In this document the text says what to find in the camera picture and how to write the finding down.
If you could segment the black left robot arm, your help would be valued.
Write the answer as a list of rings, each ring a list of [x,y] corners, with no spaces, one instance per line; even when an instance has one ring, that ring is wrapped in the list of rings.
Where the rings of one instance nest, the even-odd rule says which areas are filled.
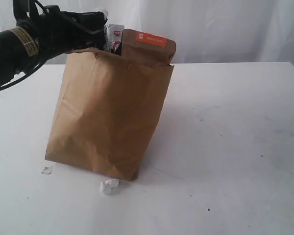
[[[61,54],[104,48],[104,11],[76,13],[37,0],[15,0],[13,14],[16,27],[0,32],[0,91],[22,82]]]

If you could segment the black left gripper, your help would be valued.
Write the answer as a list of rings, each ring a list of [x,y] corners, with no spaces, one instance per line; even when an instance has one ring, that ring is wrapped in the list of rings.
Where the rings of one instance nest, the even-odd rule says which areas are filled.
[[[59,6],[42,6],[42,13],[36,6],[31,7],[31,20],[36,30],[39,56],[49,60],[63,53],[77,49],[104,49],[104,28],[107,18],[102,11],[95,12],[62,12]],[[69,39],[73,36],[73,46]]]

